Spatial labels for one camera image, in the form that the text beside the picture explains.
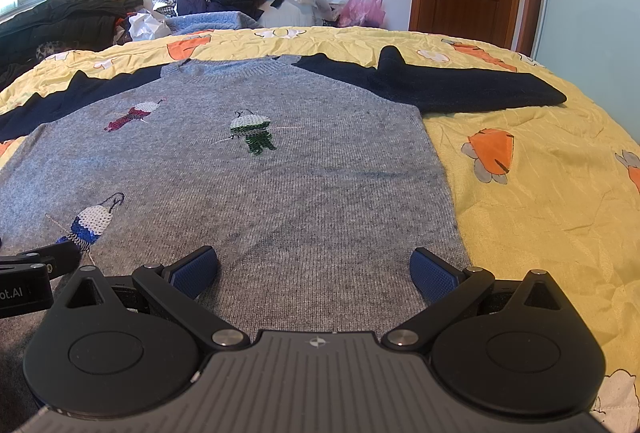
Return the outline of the grey navy knit sweater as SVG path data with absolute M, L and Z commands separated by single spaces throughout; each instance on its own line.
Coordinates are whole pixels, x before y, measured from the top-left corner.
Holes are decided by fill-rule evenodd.
M 247 332 L 390 329 L 420 309 L 409 254 L 468 261 L 427 112 L 563 104 L 529 73 L 373 69 L 323 56 L 168 64 L 40 125 L 1 171 L 8 252 L 46 245 L 104 204 L 91 254 L 110 275 L 201 245 L 203 303 Z

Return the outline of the yellow carrot print bedspread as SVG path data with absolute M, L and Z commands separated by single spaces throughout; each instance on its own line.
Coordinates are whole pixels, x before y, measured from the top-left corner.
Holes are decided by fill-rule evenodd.
M 510 277 L 550 271 L 596 336 L 606 375 L 594 416 L 639 427 L 639 147 L 575 85 L 509 49 L 461 37 L 366 28 L 186 29 L 103 52 L 66 50 L 1 95 L 10 111 L 96 78 L 193 57 L 241 60 L 325 54 L 372 67 L 382 48 L 423 67 L 530 73 L 564 93 L 560 107 L 429 115 L 424 120 L 473 263 Z

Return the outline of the white crumpled plastic bag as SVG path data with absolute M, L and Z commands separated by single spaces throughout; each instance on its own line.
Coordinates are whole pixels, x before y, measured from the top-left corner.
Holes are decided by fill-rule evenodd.
M 140 10 L 128 21 L 129 35 L 134 42 L 154 41 L 171 34 L 166 18 L 154 11 Z

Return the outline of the black coat on bed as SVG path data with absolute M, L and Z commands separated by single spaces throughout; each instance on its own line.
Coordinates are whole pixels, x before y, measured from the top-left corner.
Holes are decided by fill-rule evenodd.
M 116 26 L 143 0 L 46 0 L 1 23 L 1 87 L 40 63 L 49 52 L 100 52 L 114 44 Z

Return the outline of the light blue knit blanket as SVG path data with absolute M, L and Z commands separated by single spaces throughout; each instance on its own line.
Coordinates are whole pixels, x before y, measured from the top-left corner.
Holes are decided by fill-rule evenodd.
M 258 29 L 260 24 L 239 11 L 201 12 L 165 19 L 172 35 L 202 31 Z

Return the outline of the pink plastic bag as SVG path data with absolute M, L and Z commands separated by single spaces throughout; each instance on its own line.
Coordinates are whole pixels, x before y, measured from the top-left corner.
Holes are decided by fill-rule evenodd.
M 384 24 L 384 0 L 348 0 L 337 19 L 340 28 L 366 26 L 380 28 Z

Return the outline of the pale green wardrobe door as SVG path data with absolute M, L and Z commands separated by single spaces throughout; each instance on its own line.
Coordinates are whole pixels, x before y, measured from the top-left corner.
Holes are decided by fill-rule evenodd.
M 639 0 L 544 0 L 535 59 L 639 138 Z

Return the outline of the clear plastic bag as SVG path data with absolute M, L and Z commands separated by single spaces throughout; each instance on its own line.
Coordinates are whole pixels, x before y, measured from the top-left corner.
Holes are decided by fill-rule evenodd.
M 340 10 L 328 0 L 262 0 L 258 23 L 264 28 L 334 26 Z

